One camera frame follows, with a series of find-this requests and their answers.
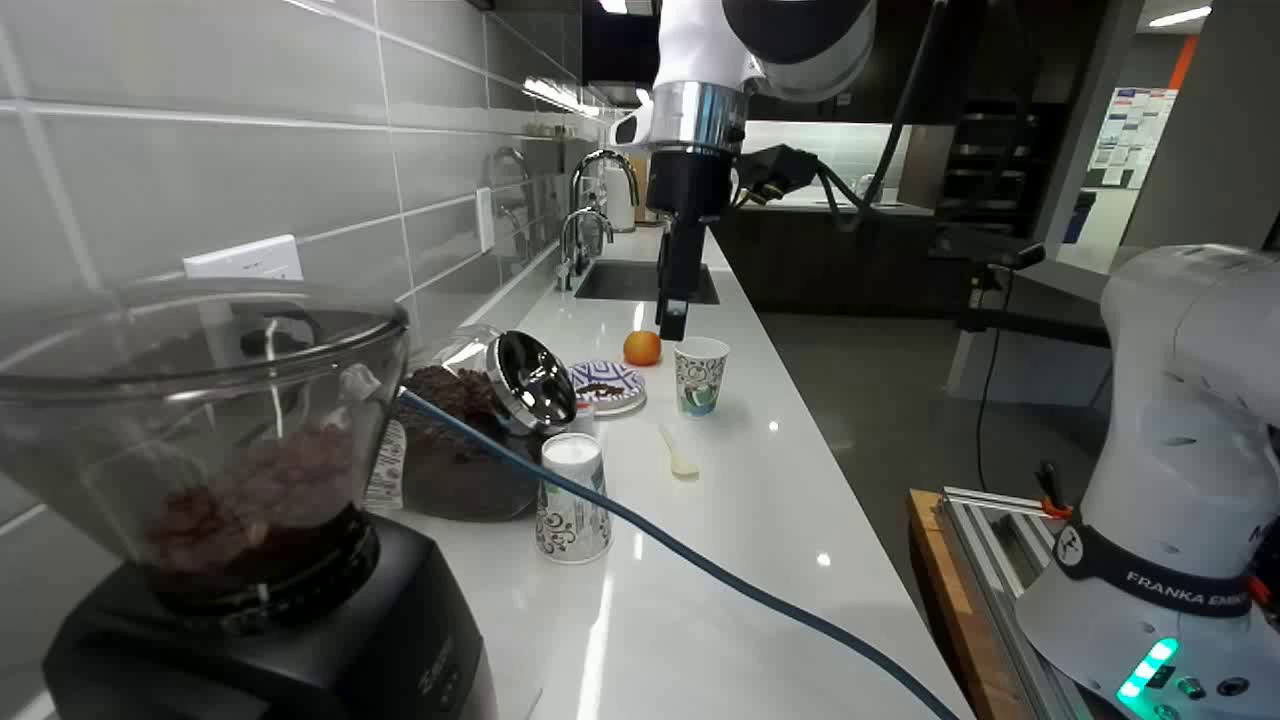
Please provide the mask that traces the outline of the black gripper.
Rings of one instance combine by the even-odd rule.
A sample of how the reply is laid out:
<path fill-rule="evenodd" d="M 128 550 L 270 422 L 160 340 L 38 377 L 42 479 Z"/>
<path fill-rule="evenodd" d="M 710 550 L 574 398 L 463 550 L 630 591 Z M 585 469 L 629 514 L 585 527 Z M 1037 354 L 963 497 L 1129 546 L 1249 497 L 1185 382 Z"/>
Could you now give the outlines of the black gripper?
<path fill-rule="evenodd" d="M 665 340 L 682 340 L 687 294 L 696 292 L 705 222 L 724 215 L 726 204 L 726 157 L 705 151 L 656 151 L 647 204 L 665 215 L 658 245 L 658 309 L 656 324 Z"/>

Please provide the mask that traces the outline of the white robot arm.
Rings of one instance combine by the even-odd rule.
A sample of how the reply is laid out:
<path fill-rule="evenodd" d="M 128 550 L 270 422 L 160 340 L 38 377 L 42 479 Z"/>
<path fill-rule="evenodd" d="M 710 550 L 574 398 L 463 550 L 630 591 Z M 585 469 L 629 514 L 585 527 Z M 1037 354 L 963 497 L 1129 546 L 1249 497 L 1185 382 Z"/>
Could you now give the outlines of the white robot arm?
<path fill-rule="evenodd" d="M 869 62 L 876 0 L 658 0 L 636 144 L 665 215 L 656 329 L 675 340 L 724 215 L 749 101 L 827 101 Z M 1280 632 L 1252 559 L 1280 525 L 1280 260 L 1165 245 L 1098 294 L 1110 422 L 1018 637 L 1136 720 L 1280 720 Z"/>

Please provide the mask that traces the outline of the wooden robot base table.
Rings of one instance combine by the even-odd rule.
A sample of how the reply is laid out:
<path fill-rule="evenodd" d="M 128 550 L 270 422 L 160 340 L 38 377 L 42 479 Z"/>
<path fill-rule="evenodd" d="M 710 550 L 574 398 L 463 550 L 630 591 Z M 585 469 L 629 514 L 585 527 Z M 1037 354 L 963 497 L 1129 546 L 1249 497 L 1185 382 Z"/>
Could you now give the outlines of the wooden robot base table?
<path fill-rule="evenodd" d="M 940 490 L 907 490 L 907 556 L 929 626 L 975 720 L 1033 720 L 1033 695 Z"/>

